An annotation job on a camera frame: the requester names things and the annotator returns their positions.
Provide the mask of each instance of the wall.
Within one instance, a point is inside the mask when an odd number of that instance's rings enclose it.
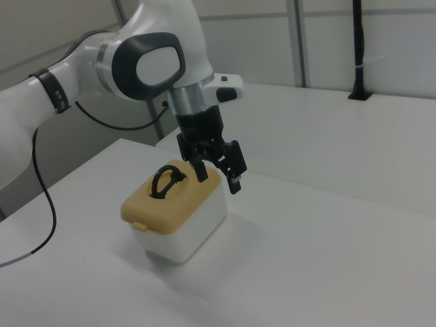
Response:
[[[57,61],[86,31],[116,31],[119,17],[108,0],[3,0],[0,1],[0,89],[24,80],[30,73]],[[100,119],[114,125],[135,126],[151,120],[143,102],[130,102],[109,94],[82,102]],[[166,133],[176,127],[170,114],[163,116]],[[122,132],[102,127],[75,106],[46,121],[37,140],[40,170],[51,186],[119,138],[154,145],[153,128]],[[33,166],[0,191],[0,208],[6,215],[41,193]]]
[[[307,86],[351,91],[352,0],[301,0]],[[366,88],[436,98],[436,2],[362,0]]]
[[[240,74],[245,82],[301,86],[293,1],[193,0],[216,72]],[[137,0],[120,0],[125,16]]]

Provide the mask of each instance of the robotic arm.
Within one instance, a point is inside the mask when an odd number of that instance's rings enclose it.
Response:
[[[0,188],[29,163],[31,135],[44,120],[104,89],[134,100],[165,91],[181,127],[182,158],[198,180],[207,179],[208,160],[227,176],[232,193],[240,190],[247,167],[237,141],[221,136],[218,105],[242,97],[243,81],[213,73],[191,0],[140,0],[118,33],[93,34],[52,67],[0,92]]]

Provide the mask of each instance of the table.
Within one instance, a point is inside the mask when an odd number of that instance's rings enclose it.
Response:
[[[248,169],[436,217],[436,101],[246,84],[220,105]],[[171,133],[157,147],[178,152]]]
[[[186,264],[145,254],[119,207],[175,157],[119,140],[51,187],[58,229],[0,269],[0,326],[435,325],[435,219],[264,174]],[[39,196],[0,224],[0,261],[50,228]]]

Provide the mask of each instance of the cable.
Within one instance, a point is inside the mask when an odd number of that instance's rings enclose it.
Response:
[[[168,107],[166,106],[158,115],[155,119],[153,119],[150,123],[147,123],[143,126],[138,126],[138,127],[117,127],[117,126],[113,126],[113,125],[109,125],[106,124],[105,122],[95,118],[94,116],[92,116],[91,114],[89,114],[80,104],[78,101],[75,102],[75,104],[77,105],[77,107],[85,114],[87,115],[89,118],[91,118],[93,121],[95,121],[96,123],[99,123],[100,125],[103,125],[105,127],[111,128],[111,129],[116,129],[119,131],[138,131],[139,129],[144,129],[147,127],[152,126],[154,123],[156,123],[163,115],[164,113],[168,110]],[[0,268],[9,266],[11,264],[15,264],[16,262],[19,262],[27,257],[30,257],[32,254],[37,253],[40,249],[42,249],[44,246],[46,246],[46,244],[48,243],[48,241],[53,237],[53,234],[56,230],[56,225],[57,225],[57,216],[56,216],[56,209],[55,206],[53,204],[52,198],[50,197],[50,194],[48,193],[47,187],[44,183],[44,181],[42,180],[41,177],[41,173],[40,173],[40,169],[38,167],[38,163],[37,163],[37,159],[36,159],[36,138],[37,138],[37,134],[38,134],[38,128],[35,130],[35,133],[33,134],[33,144],[32,144],[32,162],[33,162],[33,167],[35,168],[35,172],[36,172],[36,176],[38,177],[38,181],[40,182],[41,188],[44,191],[44,193],[46,194],[48,203],[50,204],[50,208],[52,210],[52,216],[53,216],[53,225],[52,225],[52,230],[50,231],[50,234],[47,236],[46,240],[41,243],[41,245],[39,247],[37,247],[36,249],[18,257],[15,258],[13,260],[4,262],[2,264],[0,264]]]
[[[48,203],[50,204],[50,208],[52,209],[52,216],[53,216],[52,230],[50,231],[50,234],[47,236],[46,240],[43,243],[41,243],[41,245],[39,247],[37,247],[36,249],[34,249],[34,250],[16,258],[16,259],[13,259],[13,260],[10,260],[10,261],[7,261],[7,262],[0,264],[0,268],[3,268],[6,266],[9,266],[10,264],[14,264],[16,262],[19,262],[27,257],[30,257],[32,254],[37,253],[53,237],[53,234],[56,230],[56,224],[57,224],[56,209],[55,209],[55,206],[53,204],[52,198],[50,197],[50,194],[48,193],[47,187],[46,187],[44,181],[42,180],[40,169],[38,167],[38,163],[37,163],[37,159],[36,159],[36,136],[37,136],[37,134],[38,134],[38,128],[35,130],[35,133],[33,134],[32,162],[33,162],[33,167],[35,168],[36,176],[38,177],[38,181],[40,182],[41,188],[44,191],[44,193],[46,194]]]
[[[138,126],[138,127],[118,127],[118,126],[113,126],[113,125],[109,125],[106,124],[105,122],[95,118],[94,116],[92,116],[89,112],[87,112],[80,104],[78,101],[74,102],[76,104],[76,106],[80,109],[80,111],[82,111],[85,115],[87,115],[89,118],[91,118],[93,121],[95,121],[96,123],[99,123],[100,125],[103,125],[107,128],[111,128],[111,129],[116,129],[117,131],[138,131],[139,129],[144,129],[147,127],[152,126],[153,124],[155,124],[156,122],[158,122],[158,120],[162,117],[162,115],[168,110],[168,107],[166,106],[158,115],[156,118],[154,118],[150,123],[147,123],[143,126]]]

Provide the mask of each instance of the white container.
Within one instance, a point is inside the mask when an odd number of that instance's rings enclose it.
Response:
[[[192,167],[170,161],[186,178],[175,184],[165,199],[151,197],[153,177],[122,205],[121,218],[131,224],[140,244],[148,251],[174,262],[184,262],[200,247],[227,215],[221,177],[207,168],[208,178],[199,183]],[[171,180],[163,173],[158,189]]]

